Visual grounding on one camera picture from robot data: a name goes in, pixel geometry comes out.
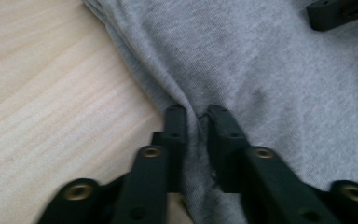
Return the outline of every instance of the gray t-shirt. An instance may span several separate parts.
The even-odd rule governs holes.
[[[196,223],[245,223],[239,195],[211,178],[199,119],[210,104],[312,186],[358,182],[358,21],[313,31],[309,0],[84,1],[156,106],[187,109],[183,179]]]

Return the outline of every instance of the black object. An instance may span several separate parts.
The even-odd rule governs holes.
[[[307,6],[310,26],[317,31],[336,28],[358,19],[358,0],[320,0]]]
[[[266,147],[252,147],[224,107],[207,112],[208,152],[216,182],[225,193],[242,195],[250,224],[358,224],[358,183],[341,180],[321,191],[299,180],[281,157]],[[186,111],[166,112],[164,132],[142,147],[131,171],[106,185],[78,179],[63,187],[39,224],[166,223],[167,192],[180,192],[186,152]]]

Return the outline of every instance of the brass screw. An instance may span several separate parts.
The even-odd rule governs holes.
[[[158,157],[159,155],[161,155],[161,150],[154,147],[148,147],[142,151],[142,155],[144,157]]]
[[[87,199],[92,193],[92,186],[88,184],[77,184],[65,191],[63,197],[69,201]]]
[[[348,198],[358,202],[358,187],[353,185],[345,185],[341,188],[341,192]]]
[[[274,153],[269,150],[269,149],[265,149],[265,148],[258,148],[254,151],[254,154],[258,157],[258,158],[262,158],[262,159],[269,159],[274,157]]]

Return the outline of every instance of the light wood surface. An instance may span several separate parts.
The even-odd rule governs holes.
[[[0,223],[35,223],[63,184],[106,184],[161,128],[80,0],[0,0]],[[170,204],[170,223],[190,223]]]

